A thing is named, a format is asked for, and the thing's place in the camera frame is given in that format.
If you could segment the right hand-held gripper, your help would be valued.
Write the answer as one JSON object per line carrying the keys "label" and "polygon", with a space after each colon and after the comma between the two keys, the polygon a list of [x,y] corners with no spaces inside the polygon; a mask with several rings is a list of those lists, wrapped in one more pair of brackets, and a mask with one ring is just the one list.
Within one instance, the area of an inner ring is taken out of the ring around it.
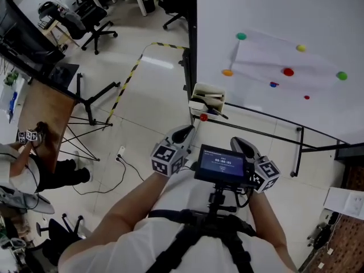
{"label": "right hand-held gripper", "polygon": [[235,136],[231,138],[230,146],[233,151],[244,154],[247,162],[254,165],[254,174],[250,176],[250,180],[255,183],[256,193],[262,193],[276,183],[280,176],[278,167],[252,143]]}

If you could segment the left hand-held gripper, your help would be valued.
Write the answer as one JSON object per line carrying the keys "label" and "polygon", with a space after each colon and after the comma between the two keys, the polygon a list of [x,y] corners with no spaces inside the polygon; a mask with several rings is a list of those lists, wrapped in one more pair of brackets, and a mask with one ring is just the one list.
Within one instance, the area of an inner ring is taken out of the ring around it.
{"label": "left hand-held gripper", "polygon": [[195,134],[194,125],[182,125],[170,130],[151,153],[152,169],[166,177],[178,173],[191,153]]}

